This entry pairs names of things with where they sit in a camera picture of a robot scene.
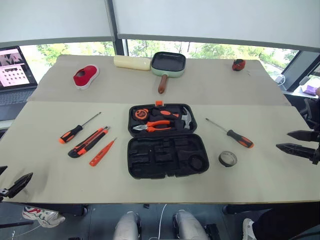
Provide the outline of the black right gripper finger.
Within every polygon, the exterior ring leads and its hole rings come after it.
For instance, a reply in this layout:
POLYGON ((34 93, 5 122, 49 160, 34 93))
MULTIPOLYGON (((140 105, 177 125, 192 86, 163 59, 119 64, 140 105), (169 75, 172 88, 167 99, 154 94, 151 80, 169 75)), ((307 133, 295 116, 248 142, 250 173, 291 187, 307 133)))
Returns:
POLYGON ((309 130, 295 130, 287 133, 288 136, 304 142, 317 142, 318 132, 309 130))
POLYGON ((314 165, 317 165, 320 161, 319 147, 317 149, 313 149, 313 148, 304 147, 298 144, 285 143, 283 151, 290 155, 309 159, 314 165))

